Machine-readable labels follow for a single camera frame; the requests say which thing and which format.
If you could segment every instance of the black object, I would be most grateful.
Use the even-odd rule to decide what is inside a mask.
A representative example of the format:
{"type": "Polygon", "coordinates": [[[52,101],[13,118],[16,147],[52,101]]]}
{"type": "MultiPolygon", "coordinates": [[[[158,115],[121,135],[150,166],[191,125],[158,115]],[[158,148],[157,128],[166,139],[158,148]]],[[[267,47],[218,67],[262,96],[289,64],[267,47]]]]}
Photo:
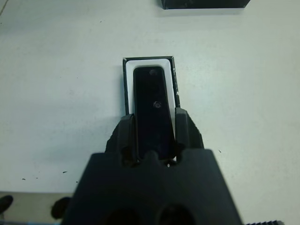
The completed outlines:
{"type": "Polygon", "coordinates": [[[13,203],[14,198],[11,195],[6,195],[0,198],[0,214],[5,212],[13,203]]]}
{"type": "Polygon", "coordinates": [[[177,161],[151,149],[141,159],[135,115],[122,117],[105,153],[91,156],[61,225],[242,225],[212,151],[178,106],[175,124],[177,161]]]}
{"type": "Polygon", "coordinates": [[[54,219],[63,218],[65,211],[69,205],[70,200],[71,200],[70,197],[64,197],[64,198],[57,200],[51,209],[51,216],[54,219]]]}
{"type": "Polygon", "coordinates": [[[180,107],[176,69],[175,69],[175,62],[174,62],[173,56],[123,58],[123,78],[124,78],[124,96],[125,96],[125,113],[126,113],[126,115],[129,114],[126,63],[129,61],[132,61],[132,60],[161,60],[161,59],[166,59],[166,60],[169,60],[169,62],[170,62],[172,81],[173,81],[174,98],[175,98],[175,106],[180,107]]]}
{"type": "Polygon", "coordinates": [[[160,159],[175,157],[165,74],[161,67],[138,67],[133,73],[139,158],[154,150],[160,159]]]}
{"type": "Polygon", "coordinates": [[[162,0],[164,9],[244,8],[250,0],[162,0]]]}

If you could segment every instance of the white tabletop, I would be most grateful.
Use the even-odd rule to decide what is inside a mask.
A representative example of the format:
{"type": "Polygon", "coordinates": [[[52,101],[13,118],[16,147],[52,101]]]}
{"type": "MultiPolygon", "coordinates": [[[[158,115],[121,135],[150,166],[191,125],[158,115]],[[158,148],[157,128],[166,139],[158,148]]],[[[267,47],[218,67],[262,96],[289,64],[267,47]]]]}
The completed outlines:
{"type": "Polygon", "coordinates": [[[173,55],[181,106],[213,149],[244,221],[297,224],[300,1],[167,11],[158,2],[7,2],[0,190],[73,192],[125,114],[122,58],[173,55]]]}

